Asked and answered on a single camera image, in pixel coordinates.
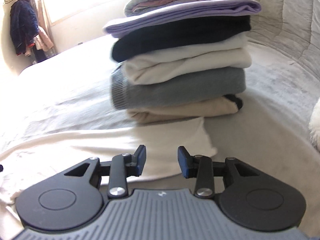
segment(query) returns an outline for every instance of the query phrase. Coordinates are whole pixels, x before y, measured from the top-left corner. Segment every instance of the gray knit sweater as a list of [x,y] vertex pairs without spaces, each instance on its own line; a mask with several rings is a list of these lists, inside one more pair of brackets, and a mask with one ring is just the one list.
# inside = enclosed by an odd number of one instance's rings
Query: gray knit sweater
[[112,101],[117,109],[174,106],[198,102],[245,90],[241,68],[224,67],[177,76],[152,85],[132,85],[122,67],[111,75]]

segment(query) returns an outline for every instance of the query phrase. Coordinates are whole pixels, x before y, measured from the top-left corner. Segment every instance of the black circular base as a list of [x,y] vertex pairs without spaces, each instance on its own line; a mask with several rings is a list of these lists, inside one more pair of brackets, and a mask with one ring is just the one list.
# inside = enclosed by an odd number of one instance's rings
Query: black circular base
[[22,192],[16,210],[23,225],[64,231],[91,220],[103,205],[102,196],[98,189],[77,179],[65,183],[49,178]]
[[276,179],[246,177],[227,187],[218,198],[224,214],[257,231],[281,231],[299,225],[306,202],[293,187]]

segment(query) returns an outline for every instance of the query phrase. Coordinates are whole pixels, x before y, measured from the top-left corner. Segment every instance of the white cloth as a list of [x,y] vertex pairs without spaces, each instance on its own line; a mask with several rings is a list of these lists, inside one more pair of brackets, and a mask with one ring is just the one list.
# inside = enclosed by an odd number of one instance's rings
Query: white cloth
[[313,145],[320,151],[320,99],[313,108],[309,123],[309,130]]
[[[190,154],[213,156],[216,149],[203,127],[204,119],[170,124],[112,130],[60,132],[21,143],[0,155],[0,200],[7,204],[26,188],[92,156],[110,161],[121,153],[133,154],[140,144],[147,148],[147,161],[140,177],[128,181],[161,179],[181,173],[177,149],[185,146]],[[102,178],[102,184],[108,177]]]
[[252,63],[246,48],[211,51],[195,57],[177,60],[175,58],[181,57],[184,53],[179,55],[167,52],[161,63],[157,63],[156,60],[153,61],[152,57],[148,58],[148,56],[145,60],[141,59],[139,62],[125,61],[123,66],[128,80],[132,84],[156,84],[186,73],[227,66],[247,68]]
[[23,230],[18,215],[10,206],[0,202],[0,237],[3,240],[11,240]]
[[246,34],[242,32],[220,42],[195,44],[169,49],[158,49],[151,52],[139,54],[133,58],[126,60],[123,63],[123,66],[125,68],[135,66],[140,69],[148,68],[162,62],[171,62],[178,59],[196,57],[212,51],[243,48],[247,44],[248,41]]

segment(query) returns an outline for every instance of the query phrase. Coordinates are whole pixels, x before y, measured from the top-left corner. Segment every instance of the logo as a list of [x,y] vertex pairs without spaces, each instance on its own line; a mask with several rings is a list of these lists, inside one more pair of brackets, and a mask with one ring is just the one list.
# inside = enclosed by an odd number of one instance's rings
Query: logo
[[161,191],[158,193],[158,196],[160,196],[160,197],[165,197],[166,195],[167,195],[167,193],[164,191]]

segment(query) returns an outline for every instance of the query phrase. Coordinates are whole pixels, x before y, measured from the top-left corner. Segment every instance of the pink folded cloth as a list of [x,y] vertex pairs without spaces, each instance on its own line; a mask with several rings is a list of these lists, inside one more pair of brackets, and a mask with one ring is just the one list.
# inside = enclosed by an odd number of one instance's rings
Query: pink folded cloth
[[48,49],[51,49],[53,47],[53,42],[50,40],[47,33],[45,33],[45,30],[40,26],[39,26],[39,36]]
[[199,1],[202,1],[202,0],[175,0],[173,2],[169,2],[167,4],[154,6],[154,7],[136,7],[132,11],[126,12],[126,16],[130,17],[130,16],[135,16],[135,15],[141,15],[143,13],[147,13],[147,12],[151,12],[151,11],[154,11],[154,10],[158,10],[160,8],[164,8],[164,7],[167,7],[167,6],[172,6],[172,5],[176,5],[176,4],[182,4],[182,3],[188,3],[188,2],[199,2]]
[[177,1],[177,0],[154,0],[154,1],[141,2],[141,3],[137,4],[136,6],[134,6],[132,8],[132,11],[134,11],[137,8],[156,7],[156,6],[160,6],[160,5],[165,5],[165,4],[168,4],[173,1]]

